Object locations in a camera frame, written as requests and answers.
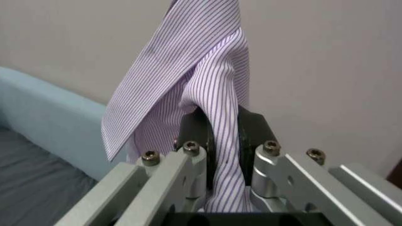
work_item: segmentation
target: bed headboard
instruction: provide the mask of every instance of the bed headboard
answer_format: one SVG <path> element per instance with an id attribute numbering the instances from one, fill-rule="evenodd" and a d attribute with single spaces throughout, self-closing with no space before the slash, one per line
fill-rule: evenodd
<path id="1" fill-rule="evenodd" d="M 106 160 L 101 138 L 105 106 L 30 75 L 0 67 L 0 125 L 100 180 L 118 162 Z"/>

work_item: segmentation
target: mattress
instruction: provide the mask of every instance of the mattress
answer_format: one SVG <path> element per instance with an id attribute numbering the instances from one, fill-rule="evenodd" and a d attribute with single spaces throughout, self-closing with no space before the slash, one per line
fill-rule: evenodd
<path id="1" fill-rule="evenodd" d="M 0 128 L 0 226 L 54 225 L 96 181 Z"/>

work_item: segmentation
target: purple striped shirt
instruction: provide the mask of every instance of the purple striped shirt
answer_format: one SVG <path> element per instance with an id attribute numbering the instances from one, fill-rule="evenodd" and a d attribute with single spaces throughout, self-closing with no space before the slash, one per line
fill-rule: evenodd
<path id="1" fill-rule="evenodd" d="M 238 104 L 247 106 L 249 55 L 237 0 L 178 0 L 116 89 L 102 121 L 109 160 L 127 144 L 134 163 L 147 150 L 167 154 L 180 119 L 199 106 L 217 149 L 205 210 L 250 211 L 239 166 Z"/>

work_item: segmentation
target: light blue bed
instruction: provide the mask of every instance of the light blue bed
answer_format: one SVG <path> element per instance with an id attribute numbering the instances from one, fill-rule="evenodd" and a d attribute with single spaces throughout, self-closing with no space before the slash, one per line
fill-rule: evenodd
<path id="1" fill-rule="evenodd" d="M 0 126 L 100 180 L 120 161 L 106 160 L 101 138 L 105 106 L 30 75 L 0 67 Z"/>
<path id="2" fill-rule="evenodd" d="M 106 160 L 105 106 L 0 67 L 0 225 L 53 225 L 120 161 Z"/>

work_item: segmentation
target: bolt head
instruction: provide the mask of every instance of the bolt head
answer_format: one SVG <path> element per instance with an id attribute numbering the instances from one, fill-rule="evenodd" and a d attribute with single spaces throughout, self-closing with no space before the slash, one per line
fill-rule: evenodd
<path id="1" fill-rule="evenodd" d="M 141 156 L 141 159 L 145 166 L 158 165 L 161 161 L 161 157 L 157 151 L 147 151 Z"/>
<path id="2" fill-rule="evenodd" d="M 281 146 L 274 140 L 267 140 L 263 147 L 265 153 L 270 156 L 278 156 L 281 151 Z"/>
<path id="3" fill-rule="evenodd" d="M 197 156 L 200 153 L 200 145 L 195 141 L 187 141 L 183 144 L 184 153 L 190 156 Z"/>
<path id="4" fill-rule="evenodd" d="M 324 165 L 326 156 L 320 149 L 310 148 L 307 150 L 306 154 L 319 165 Z"/>

